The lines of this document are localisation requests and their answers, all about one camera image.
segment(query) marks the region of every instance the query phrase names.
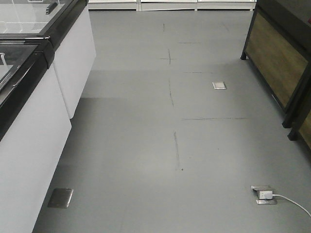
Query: black trim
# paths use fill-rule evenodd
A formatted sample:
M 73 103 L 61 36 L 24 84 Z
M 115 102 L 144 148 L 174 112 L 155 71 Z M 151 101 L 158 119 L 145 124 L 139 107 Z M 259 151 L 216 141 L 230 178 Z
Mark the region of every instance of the black trim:
M 308 90 L 308 95 L 306 96 L 306 100 L 304 101 L 304 106 L 301 107 L 299 112 L 299 116 L 293 124 L 292 132 L 290 134 L 299 133 L 299 129 L 311 111 L 311 90 Z
M 298 138 L 299 138 L 298 134 L 297 134 L 295 131 L 293 131 L 293 130 L 290 131 L 290 133 L 287 135 L 287 137 L 288 137 L 288 139 L 290 139 L 291 141 L 296 141 L 296 140 L 298 140 Z
M 307 98 L 308 92 L 311 90 L 311 62 L 308 64 L 299 82 L 291 107 L 282 123 L 284 128 L 290 128 L 293 126 L 295 119 L 299 116 L 300 111 L 303 108 L 302 104 L 304 104 L 304 100 Z
M 258 5 L 256 4 L 255 9 L 254 9 L 254 13 L 253 13 L 253 17 L 252 17 L 252 21 L 251 21 L 251 24 L 250 24 L 249 29 L 248 29 L 248 33 L 247 33 L 247 37 L 246 37 L 246 40 L 245 40 L 244 48 L 243 48 L 243 51 L 242 51 L 241 60 L 246 60 L 247 55 L 246 55 L 245 51 L 246 51 L 246 47 L 248 45 L 249 38 L 251 36 L 251 32 L 252 32 L 252 29 L 253 29 L 253 26 L 254 26 L 254 23 L 255 23 L 257 12 L 258 12 Z
M 33 44 L 38 44 L 34 52 L 42 52 L 44 54 L 47 67 L 50 68 L 55 57 L 52 44 L 49 41 L 35 41 L 35 40 L 25 41 L 25 45 L 33 45 Z

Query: white cabinet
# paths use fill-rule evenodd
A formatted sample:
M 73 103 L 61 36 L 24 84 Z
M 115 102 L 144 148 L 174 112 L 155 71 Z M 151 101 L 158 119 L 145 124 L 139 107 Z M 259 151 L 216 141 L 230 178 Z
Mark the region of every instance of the white cabinet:
M 53 66 L 0 141 L 1 233 L 31 233 L 71 129 Z
M 55 52 L 54 68 L 70 118 L 73 118 L 95 57 L 86 7 Z
M 253 10 L 256 0 L 198 0 L 198 9 Z
M 137 0 L 89 0 L 91 10 L 138 10 Z

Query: glass top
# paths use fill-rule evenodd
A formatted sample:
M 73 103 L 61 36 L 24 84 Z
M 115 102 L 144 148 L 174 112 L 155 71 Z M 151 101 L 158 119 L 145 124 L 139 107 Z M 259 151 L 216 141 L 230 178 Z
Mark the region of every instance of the glass top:
M 0 90 L 7 84 L 37 45 L 0 44 Z
M 40 33 L 72 0 L 0 0 L 0 33 Z

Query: cabinet leg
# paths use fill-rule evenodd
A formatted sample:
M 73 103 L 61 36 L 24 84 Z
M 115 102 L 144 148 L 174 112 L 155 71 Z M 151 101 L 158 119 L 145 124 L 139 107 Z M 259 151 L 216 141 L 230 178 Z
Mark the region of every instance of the cabinet leg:
M 246 60 L 246 53 L 245 52 L 242 53 L 241 60 Z
M 293 124 L 293 115 L 291 113 L 288 113 L 286 116 L 285 116 L 285 119 L 282 123 L 282 126 L 286 129 L 292 127 L 292 124 Z
M 291 141 L 296 141 L 298 140 L 298 135 L 296 132 L 294 132 L 293 130 L 289 133 L 289 135 L 287 135 L 287 137 L 291 140 Z

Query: white shelving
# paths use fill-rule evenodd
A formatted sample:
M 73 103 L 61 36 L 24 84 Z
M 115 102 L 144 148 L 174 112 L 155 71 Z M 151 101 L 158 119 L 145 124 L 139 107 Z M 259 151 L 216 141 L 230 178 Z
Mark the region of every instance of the white shelving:
M 54 59 L 54 69 L 70 119 L 73 118 L 95 57 L 91 22 L 85 8 L 56 50 Z
M 89 9 L 103 10 L 253 10 L 256 0 L 90 0 Z

